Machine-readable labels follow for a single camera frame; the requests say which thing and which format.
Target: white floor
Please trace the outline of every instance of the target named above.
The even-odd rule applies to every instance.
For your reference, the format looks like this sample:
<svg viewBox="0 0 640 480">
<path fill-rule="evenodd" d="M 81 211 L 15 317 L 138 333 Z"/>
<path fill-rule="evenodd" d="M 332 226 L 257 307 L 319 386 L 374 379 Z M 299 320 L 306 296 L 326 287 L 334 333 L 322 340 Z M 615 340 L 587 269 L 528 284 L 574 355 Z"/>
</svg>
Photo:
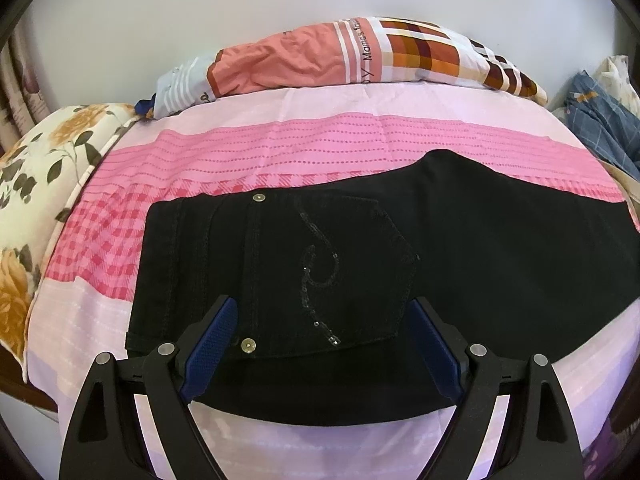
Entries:
<svg viewBox="0 0 640 480">
<path fill-rule="evenodd" d="M 1 392 L 0 415 L 22 452 L 44 480 L 56 480 L 62 453 L 58 424 L 32 406 Z"/>
</svg>

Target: curtain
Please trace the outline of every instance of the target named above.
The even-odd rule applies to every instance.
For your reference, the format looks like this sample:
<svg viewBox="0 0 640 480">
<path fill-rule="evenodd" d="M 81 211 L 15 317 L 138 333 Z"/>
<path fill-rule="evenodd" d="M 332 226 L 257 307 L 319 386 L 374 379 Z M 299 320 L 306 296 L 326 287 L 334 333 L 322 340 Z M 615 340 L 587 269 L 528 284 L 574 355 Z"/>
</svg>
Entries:
<svg viewBox="0 0 640 480">
<path fill-rule="evenodd" d="M 0 155 L 48 115 L 20 20 L 0 51 Z"/>
</svg>

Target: floral fabric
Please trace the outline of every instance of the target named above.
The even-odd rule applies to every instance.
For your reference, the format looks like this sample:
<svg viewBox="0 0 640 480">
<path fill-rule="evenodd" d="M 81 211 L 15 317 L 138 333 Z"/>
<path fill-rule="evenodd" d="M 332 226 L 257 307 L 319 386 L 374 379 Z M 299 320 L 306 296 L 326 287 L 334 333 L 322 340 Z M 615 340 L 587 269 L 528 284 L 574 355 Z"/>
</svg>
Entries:
<svg viewBox="0 0 640 480">
<path fill-rule="evenodd" d="M 72 206 L 133 107 L 66 107 L 0 158 L 0 344 L 22 365 L 30 306 Z"/>
</svg>

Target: white wall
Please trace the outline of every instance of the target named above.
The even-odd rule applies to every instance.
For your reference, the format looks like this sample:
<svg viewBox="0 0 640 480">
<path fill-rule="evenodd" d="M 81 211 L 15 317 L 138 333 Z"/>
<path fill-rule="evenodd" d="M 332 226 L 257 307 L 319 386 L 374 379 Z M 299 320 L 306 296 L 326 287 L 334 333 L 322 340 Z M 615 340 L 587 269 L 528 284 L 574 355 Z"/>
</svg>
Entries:
<svg viewBox="0 0 640 480">
<path fill-rule="evenodd" d="M 553 98 L 579 70 L 620 50 L 610 0 L 36 0 L 31 47 L 46 98 L 148 98 L 174 65 L 224 46 L 353 16 L 429 20 L 510 58 Z"/>
<path fill-rule="evenodd" d="M 62 439 L 58 424 L 33 407 L 0 393 L 0 415 L 14 440 L 44 480 L 58 478 Z"/>
</svg>

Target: bed sheet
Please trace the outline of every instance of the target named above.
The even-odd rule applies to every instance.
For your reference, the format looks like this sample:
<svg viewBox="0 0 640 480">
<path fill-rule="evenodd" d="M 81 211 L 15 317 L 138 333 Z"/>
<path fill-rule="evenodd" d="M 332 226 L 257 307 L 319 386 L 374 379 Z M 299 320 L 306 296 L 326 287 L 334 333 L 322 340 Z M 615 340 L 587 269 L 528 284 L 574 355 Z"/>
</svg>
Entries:
<svg viewBox="0 0 640 480">
<path fill-rule="evenodd" d="M 406 166 L 448 148 L 503 174 L 608 202 L 624 197 L 543 108 L 503 92 L 432 83 L 279 89 L 138 123 L 69 217 L 31 316 L 28 370 L 58 403 L 64 434 L 95 355 L 124 347 L 151 203 L 201 192 L 291 187 Z M 638 355 L 640 301 L 554 363 L 582 448 L 597 436 Z M 507 407 L 499 397 L 470 478 L 486 475 Z M 156 473 L 172 478 L 146 397 L 136 399 Z M 453 409 L 385 424 L 287 426 L 190 406 L 230 480 L 413 479 Z"/>
</svg>

